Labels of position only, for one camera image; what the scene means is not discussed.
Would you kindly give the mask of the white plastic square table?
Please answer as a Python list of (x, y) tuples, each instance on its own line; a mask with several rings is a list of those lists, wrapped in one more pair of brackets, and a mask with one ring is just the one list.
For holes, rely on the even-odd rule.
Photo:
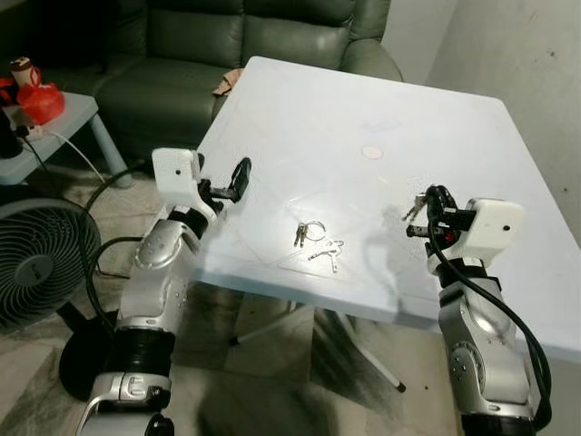
[[(364, 158), (364, 146), (383, 158)], [(199, 151), (217, 185), (241, 158), (252, 161), (243, 200), (203, 237), (200, 282), (436, 331), (439, 283), (402, 217), (416, 195), (444, 185), (457, 203), (526, 208), (488, 272), (544, 346), (556, 382), (580, 362), (576, 237), (502, 101), (256, 55)], [(307, 221), (345, 242), (340, 273), (327, 258), (307, 261), (310, 245), (294, 248)]]

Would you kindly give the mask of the small brown white cup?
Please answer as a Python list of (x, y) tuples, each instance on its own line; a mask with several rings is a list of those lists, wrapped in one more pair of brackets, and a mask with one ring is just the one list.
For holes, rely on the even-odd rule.
[(26, 84), (37, 86), (42, 82), (40, 70), (34, 66), (29, 58), (20, 57), (13, 59), (9, 63), (9, 69), (11, 69), (11, 75), (15, 82), (20, 84), (20, 86), (25, 86)]

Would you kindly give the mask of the pinkish cloth piece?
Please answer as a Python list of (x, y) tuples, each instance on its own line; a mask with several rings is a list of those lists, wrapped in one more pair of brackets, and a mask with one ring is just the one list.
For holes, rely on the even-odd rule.
[(241, 69), (233, 69), (225, 72), (225, 74), (222, 75), (222, 79), (219, 84), (217, 84), (215, 90), (212, 91), (212, 94), (215, 96), (227, 95), (228, 92), (230, 92), (232, 88), (236, 86), (238, 79), (241, 78), (241, 72), (243, 72)]

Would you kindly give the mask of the small silver key bunch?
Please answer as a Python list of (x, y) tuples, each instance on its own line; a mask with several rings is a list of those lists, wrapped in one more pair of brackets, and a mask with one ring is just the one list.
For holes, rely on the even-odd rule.
[(425, 194), (415, 196), (412, 207), (409, 209), (407, 214), (402, 217), (402, 220), (406, 222), (407, 225), (410, 225), (411, 222), (418, 219), (419, 213), (423, 211), (425, 206), (427, 206), (427, 196)]

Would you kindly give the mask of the black floor fan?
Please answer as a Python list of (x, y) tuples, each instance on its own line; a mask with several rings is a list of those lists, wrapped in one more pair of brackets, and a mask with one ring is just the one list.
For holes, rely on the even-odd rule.
[(70, 329), (58, 366), (64, 390), (88, 401), (111, 349), (98, 315), (74, 306), (92, 282), (101, 244), (95, 221), (72, 201), (28, 186), (0, 186), (0, 335), (57, 316)]

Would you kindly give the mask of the black object on stand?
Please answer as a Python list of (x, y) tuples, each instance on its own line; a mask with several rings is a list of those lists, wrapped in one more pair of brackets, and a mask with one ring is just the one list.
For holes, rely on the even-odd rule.
[(14, 124), (4, 109), (0, 109), (0, 161), (13, 159), (25, 150), (24, 142), (15, 133)]

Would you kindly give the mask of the red plastic bag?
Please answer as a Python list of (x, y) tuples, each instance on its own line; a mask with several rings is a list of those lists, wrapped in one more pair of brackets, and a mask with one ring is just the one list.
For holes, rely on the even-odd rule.
[(65, 112), (65, 98), (55, 84), (18, 84), (0, 78), (1, 107), (18, 107), (33, 124), (43, 125)]

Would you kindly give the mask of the dark green leather sofa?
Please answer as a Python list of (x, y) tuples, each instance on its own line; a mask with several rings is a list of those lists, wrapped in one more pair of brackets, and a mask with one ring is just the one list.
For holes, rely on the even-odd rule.
[(91, 96), (125, 161), (198, 146), (224, 76), (261, 55), (403, 76), (382, 44), (391, 0), (16, 0), (0, 5), (0, 72), (26, 57)]

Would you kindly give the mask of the light blue side table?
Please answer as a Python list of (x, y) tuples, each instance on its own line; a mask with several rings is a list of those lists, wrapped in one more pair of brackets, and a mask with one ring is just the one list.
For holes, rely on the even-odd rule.
[[(111, 133), (105, 128), (103, 118), (99, 113), (99, 105), (94, 98), (78, 93), (64, 93), (64, 112), (44, 127), (34, 129), (30, 141), (34, 150), (40, 154), (43, 161), (53, 156), (65, 146), (63, 138), (69, 138), (74, 143), (74, 135), (83, 127), (92, 130), (99, 145), (104, 160), (109, 169), (116, 174), (127, 170), (127, 163), (121, 151), (113, 141)], [(24, 150), (20, 156), (11, 159), (0, 159), (0, 185), (21, 185), (32, 171), (40, 164), (34, 158), (32, 151)]]

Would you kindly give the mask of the white power strip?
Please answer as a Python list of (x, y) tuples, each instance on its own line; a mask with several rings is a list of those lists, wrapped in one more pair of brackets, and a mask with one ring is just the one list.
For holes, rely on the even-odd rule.
[(14, 127), (14, 134), (21, 140), (34, 142), (45, 137), (45, 129), (40, 125), (30, 125), (29, 127), (29, 125), (18, 124)]

